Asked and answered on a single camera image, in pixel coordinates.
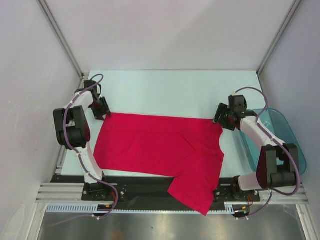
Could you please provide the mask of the red t shirt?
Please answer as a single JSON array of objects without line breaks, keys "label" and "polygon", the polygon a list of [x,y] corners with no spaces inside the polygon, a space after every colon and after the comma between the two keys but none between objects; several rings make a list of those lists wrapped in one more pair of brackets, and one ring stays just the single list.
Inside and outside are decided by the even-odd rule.
[{"label": "red t shirt", "polygon": [[94,147],[101,169],[172,177],[168,193],[207,215],[224,153],[222,127],[210,119],[114,113]]}]

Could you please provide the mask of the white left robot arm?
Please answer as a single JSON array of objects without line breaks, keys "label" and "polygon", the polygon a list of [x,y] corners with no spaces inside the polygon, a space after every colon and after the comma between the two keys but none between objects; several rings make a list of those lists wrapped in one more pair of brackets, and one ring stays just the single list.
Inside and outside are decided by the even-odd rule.
[{"label": "white left robot arm", "polygon": [[93,78],[84,81],[84,87],[75,91],[70,103],[53,111],[53,120],[57,142],[73,152],[83,169],[84,196],[95,195],[105,200],[110,196],[111,187],[104,181],[103,170],[91,149],[91,130],[86,117],[88,109],[99,121],[112,114],[106,98],[101,96],[101,81],[94,81]]}]

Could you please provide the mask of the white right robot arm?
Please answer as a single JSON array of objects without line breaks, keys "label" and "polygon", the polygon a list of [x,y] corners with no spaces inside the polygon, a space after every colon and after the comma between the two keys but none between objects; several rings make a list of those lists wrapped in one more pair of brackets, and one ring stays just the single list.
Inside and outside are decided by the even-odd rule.
[{"label": "white right robot arm", "polygon": [[239,130],[260,150],[256,171],[234,177],[230,194],[235,200],[242,201],[253,190],[270,190],[284,196],[298,192],[301,184],[298,147],[267,129],[260,115],[247,109],[243,95],[230,95],[228,104],[220,103],[213,123],[230,131]]}]

